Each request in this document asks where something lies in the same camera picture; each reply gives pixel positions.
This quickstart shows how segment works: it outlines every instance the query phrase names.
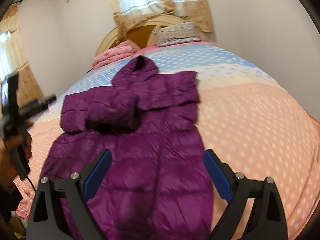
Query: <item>wooden headboard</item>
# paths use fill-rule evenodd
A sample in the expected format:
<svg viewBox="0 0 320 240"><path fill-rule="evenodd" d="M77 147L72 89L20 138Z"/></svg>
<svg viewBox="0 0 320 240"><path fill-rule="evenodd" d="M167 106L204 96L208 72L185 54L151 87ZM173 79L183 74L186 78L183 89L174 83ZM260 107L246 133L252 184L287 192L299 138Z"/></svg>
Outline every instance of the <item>wooden headboard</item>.
<svg viewBox="0 0 320 240"><path fill-rule="evenodd" d="M152 31L154 29L159 29L163 27L168 27L170 25L179 24L186 22L185 20L168 15L168 14L160 14L156 17L149 19L146 22L142 22L136 25L133 29L131 29L127 33L127 37L129 40L135 42L141 49L156 44L156 40L152 35ZM199 35L202 40L209 41L207 35L199 30ZM117 28L114 28L111 32L107 34L107 36L101 42L96 56L101 54L107 49L113 48L116 46L118 31Z"/></svg>

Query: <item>pillow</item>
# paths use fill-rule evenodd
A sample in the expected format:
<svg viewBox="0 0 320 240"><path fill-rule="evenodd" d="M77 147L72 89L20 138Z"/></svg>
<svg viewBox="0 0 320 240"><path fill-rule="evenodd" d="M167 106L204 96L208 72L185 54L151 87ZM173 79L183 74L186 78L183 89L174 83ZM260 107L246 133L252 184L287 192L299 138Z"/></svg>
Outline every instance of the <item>pillow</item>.
<svg viewBox="0 0 320 240"><path fill-rule="evenodd" d="M171 25L159 30L154 30L152 33L156 36L159 47L190 41L201 41L195 22Z"/></svg>

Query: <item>jacket hood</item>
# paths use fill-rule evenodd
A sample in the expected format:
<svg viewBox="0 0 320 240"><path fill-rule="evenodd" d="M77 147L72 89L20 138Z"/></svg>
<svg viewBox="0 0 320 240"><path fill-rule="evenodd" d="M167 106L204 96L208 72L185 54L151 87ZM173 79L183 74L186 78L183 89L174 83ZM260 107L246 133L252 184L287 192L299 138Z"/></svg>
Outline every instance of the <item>jacket hood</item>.
<svg viewBox="0 0 320 240"><path fill-rule="evenodd" d="M114 87L129 88L133 84L146 81L158 73L159 69L151 59L138 56L125 65L114 76L111 83Z"/></svg>

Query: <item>purple puffer jacket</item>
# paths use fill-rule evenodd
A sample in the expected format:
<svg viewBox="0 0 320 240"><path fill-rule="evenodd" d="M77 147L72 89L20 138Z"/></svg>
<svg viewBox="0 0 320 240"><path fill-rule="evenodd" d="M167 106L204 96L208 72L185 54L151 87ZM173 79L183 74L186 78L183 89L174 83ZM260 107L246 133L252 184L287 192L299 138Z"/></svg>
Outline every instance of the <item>purple puffer jacket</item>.
<svg viewBox="0 0 320 240"><path fill-rule="evenodd" d="M139 56L110 87L66 96L65 131L52 145L41 176L66 178L99 152L112 165L88 207L109 240L204 240L212 219L212 182L194 123L196 72L159 74ZM75 239L75 222L62 200Z"/></svg>

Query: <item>bed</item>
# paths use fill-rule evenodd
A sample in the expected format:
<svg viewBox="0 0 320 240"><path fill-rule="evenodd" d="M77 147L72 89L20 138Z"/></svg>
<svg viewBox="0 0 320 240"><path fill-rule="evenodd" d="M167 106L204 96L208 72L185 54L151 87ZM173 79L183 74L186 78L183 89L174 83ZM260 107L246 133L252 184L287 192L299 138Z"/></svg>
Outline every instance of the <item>bed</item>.
<svg viewBox="0 0 320 240"><path fill-rule="evenodd" d="M174 16L160 15L136 26L128 33L128 38L142 48L134 56L151 58L161 73L198 72L201 103L196 125L205 148L213 149L234 171L241 171L250 179L263 180L267 176L275 179L284 205L289 239L295 239L318 210L320 123L272 77L245 59L208 42L204 33L201 42L164 48L154 46L153 29L182 22ZM97 55L115 46L116 34L114 29L103 39ZM36 122L30 131L33 158L29 175L35 186L52 142L63 132L60 111L64 97L110 85L113 76L131 59L89 72ZM17 214L28 218L34 193L27 181L15 183L24 197ZM215 189L213 203L212 228L227 206ZM242 235L252 204L253 201L248 201L234 239Z"/></svg>

